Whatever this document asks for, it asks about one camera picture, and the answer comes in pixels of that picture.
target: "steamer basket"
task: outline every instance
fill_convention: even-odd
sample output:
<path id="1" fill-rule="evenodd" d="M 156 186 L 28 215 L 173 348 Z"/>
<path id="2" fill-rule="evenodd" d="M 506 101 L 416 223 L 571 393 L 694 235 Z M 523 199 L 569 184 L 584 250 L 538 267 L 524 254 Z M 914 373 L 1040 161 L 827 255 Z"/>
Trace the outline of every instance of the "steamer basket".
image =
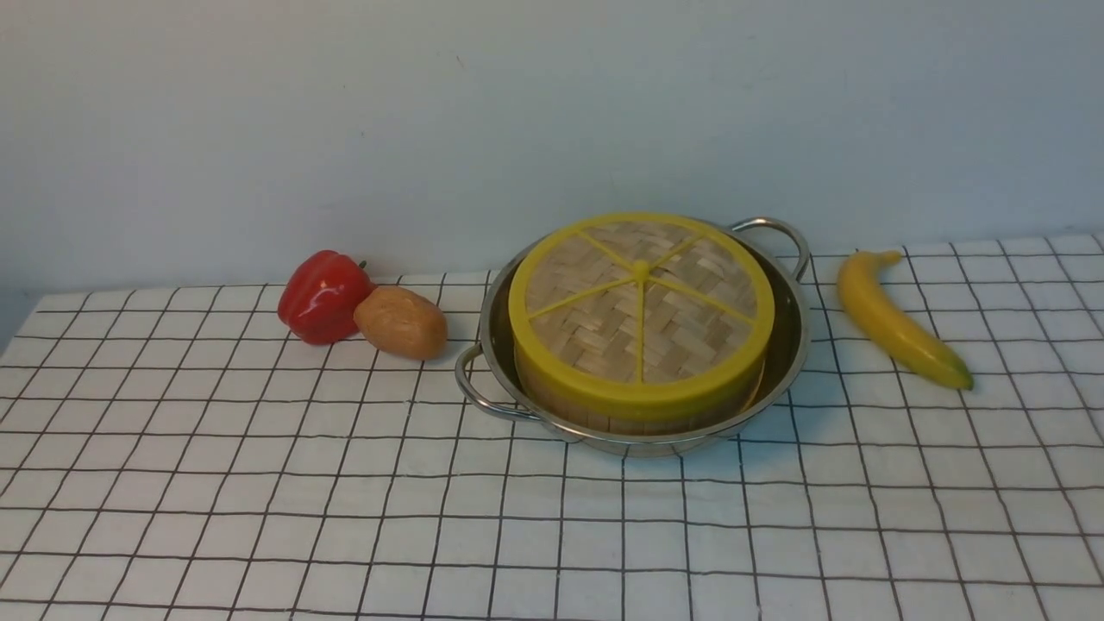
<path id="1" fill-rule="evenodd" d="M 540 407 L 599 431 L 670 433 L 746 406 L 774 298 L 716 227 L 613 213 L 538 243 L 509 315 L 521 387 Z"/>
<path id="2" fill-rule="evenodd" d="M 775 229 L 793 240 L 799 254 L 793 273 L 754 243 L 735 234 L 753 228 Z M 577 422 L 570 414 L 564 415 L 561 411 L 539 404 L 533 394 L 524 388 L 521 372 L 516 365 L 517 348 L 508 312 L 509 296 L 513 290 L 518 266 L 538 244 L 519 253 L 502 269 L 491 285 L 480 313 L 479 341 L 460 355 L 454 369 L 460 390 L 478 409 L 488 414 L 514 422 L 537 422 L 564 440 L 584 442 L 602 451 L 625 456 L 679 454 L 734 435 L 752 417 L 766 409 L 785 392 L 805 364 L 808 347 L 808 310 L 796 278 L 805 272 L 809 253 L 800 233 L 777 220 L 754 218 L 733 224 L 731 232 L 720 228 L 715 230 L 735 240 L 753 257 L 769 283 L 774 307 L 773 329 L 765 347 L 760 369 L 761 377 L 742 407 L 725 410 L 711 421 L 696 421 L 676 431 L 631 433 L 617 429 L 595 429 L 590 420 L 585 423 Z M 486 356 L 492 375 L 520 408 L 489 401 L 471 386 L 467 367 L 480 355 Z"/>

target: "pot handle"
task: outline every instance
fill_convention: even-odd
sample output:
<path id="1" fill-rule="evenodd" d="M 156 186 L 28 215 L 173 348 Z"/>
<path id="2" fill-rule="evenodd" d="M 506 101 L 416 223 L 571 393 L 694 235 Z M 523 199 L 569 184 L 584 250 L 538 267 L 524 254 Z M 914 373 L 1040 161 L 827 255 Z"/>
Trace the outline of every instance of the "pot handle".
<path id="1" fill-rule="evenodd" d="M 740 231 L 757 229 L 760 227 L 774 229 L 794 242 L 794 245 L 797 246 L 797 265 L 794 266 L 794 278 L 800 281 L 805 274 L 805 270 L 809 266 L 809 260 L 813 259 L 813 255 L 809 253 L 809 244 L 805 241 L 805 236 L 793 224 L 775 218 L 760 215 L 730 224 L 729 230 L 733 233 L 739 233 Z"/>
<path id="2" fill-rule="evenodd" d="M 475 403 L 476 408 L 479 408 L 480 411 L 492 417 L 508 420 L 510 422 L 540 422 L 541 418 L 537 414 L 524 410 L 514 410 L 512 408 L 495 403 L 480 394 L 479 391 L 476 390 L 475 386 L 471 386 L 471 380 L 468 379 L 465 370 L 467 369 L 467 366 L 479 356 L 482 356 L 482 345 L 477 343 L 465 349 L 464 352 L 461 352 L 456 359 L 456 366 L 454 367 L 453 372 L 456 376 L 456 385 L 460 387 L 460 392 L 463 392 L 469 401 Z"/>

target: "pot rim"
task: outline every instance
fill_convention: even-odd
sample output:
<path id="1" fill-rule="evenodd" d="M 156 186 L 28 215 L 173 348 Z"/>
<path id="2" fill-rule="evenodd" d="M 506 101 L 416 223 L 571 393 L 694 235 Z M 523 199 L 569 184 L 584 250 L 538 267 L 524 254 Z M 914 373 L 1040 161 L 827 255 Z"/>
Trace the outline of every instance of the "pot rim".
<path id="1" fill-rule="evenodd" d="M 484 358 L 487 360 L 487 366 L 490 368 L 491 373 L 495 379 L 502 386 L 502 388 L 512 397 L 519 406 L 521 406 L 527 411 L 534 414 L 540 419 L 540 422 L 545 424 L 551 424 L 559 430 L 566 432 L 569 434 L 586 438 L 591 440 L 598 440 L 603 442 L 612 442 L 617 444 L 672 444 L 681 443 L 693 440 L 700 440 L 702 438 L 720 435 L 725 431 L 742 425 L 749 419 L 765 410 L 766 408 L 773 406 L 775 401 L 782 396 L 783 392 L 789 389 L 797 375 L 800 373 L 805 366 L 805 361 L 808 358 L 809 348 L 809 309 L 805 303 L 805 295 L 802 291 L 800 284 L 795 278 L 794 274 L 782 266 L 778 260 L 775 259 L 769 253 L 765 252 L 758 244 L 739 236 L 734 231 L 724 229 L 713 222 L 702 221 L 707 224 L 715 227 L 724 234 L 734 239 L 737 243 L 744 244 L 749 251 L 754 253 L 757 259 L 762 259 L 767 263 L 769 269 L 774 270 L 778 276 L 786 283 L 789 288 L 790 295 L 797 302 L 798 319 L 800 324 L 800 336 L 797 339 L 797 351 L 794 354 L 794 358 L 789 364 L 786 375 L 783 376 L 782 380 L 774 387 L 774 389 L 763 398 L 758 399 L 754 404 L 752 404 L 746 410 L 726 418 L 724 420 L 718 421 L 711 425 L 702 427 L 691 431 L 683 431 L 678 433 L 664 433 L 655 435 L 638 435 L 638 434 L 625 434 L 625 433 L 613 433 L 607 431 L 598 431 L 590 429 L 566 419 L 560 418 L 553 412 L 550 412 L 537 403 L 534 403 L 529 397 L 518 387 L 506 372 L 502 370 L 502 365 L 498 361 L 495 348 L 491 341 L 491 310 L 492 301 L 498 296 L 499 291 L 506 285 L 507 281 L 513 278 L 518 265 L 526 256 L 537 246 L 541 241 L 548 235 L 544 235 L 531 244 L 526 246 L 521 252 L 513 256 L 502 269 L 499 271 L 495 281 L 491 283 L 490 287 L 487 290 L 487 295 L 484 297 L 482 306 L 479 310 L 479 345 L 482 349 Z"/>

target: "grid tablecloth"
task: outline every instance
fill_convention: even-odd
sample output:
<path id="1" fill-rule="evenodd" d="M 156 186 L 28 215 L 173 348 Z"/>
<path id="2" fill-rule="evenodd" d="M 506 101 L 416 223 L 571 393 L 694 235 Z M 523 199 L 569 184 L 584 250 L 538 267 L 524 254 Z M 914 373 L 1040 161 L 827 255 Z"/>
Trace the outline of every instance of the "grid tablecloth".
<path id="1" fill-rule="evenodd" d="M 448 313 L 427 365 L 289 338 L 280 286 L 46 297 L 0 361 L 0 619 L 1100 619 L 1101 240 L 905 249 L 887 288 L 969 393 L 818 256 L 787 396 L 649 461 L 463 402 L 492 274 L 400 281 Z"/>

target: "bamboo steamer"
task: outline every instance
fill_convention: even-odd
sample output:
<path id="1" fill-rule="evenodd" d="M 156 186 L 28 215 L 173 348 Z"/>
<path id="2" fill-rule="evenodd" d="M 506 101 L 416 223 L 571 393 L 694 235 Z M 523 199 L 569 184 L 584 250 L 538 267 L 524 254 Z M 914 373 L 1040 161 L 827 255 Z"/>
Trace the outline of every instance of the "bamboo steamer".
<path id="1" fill-rule="evenodd" d="M 544 238 L 508 313 L 522 389 L 597 431 L 658 434 L 743 410 L 763 373 L 774 296 L 715 227 L 613 213 Z"/>

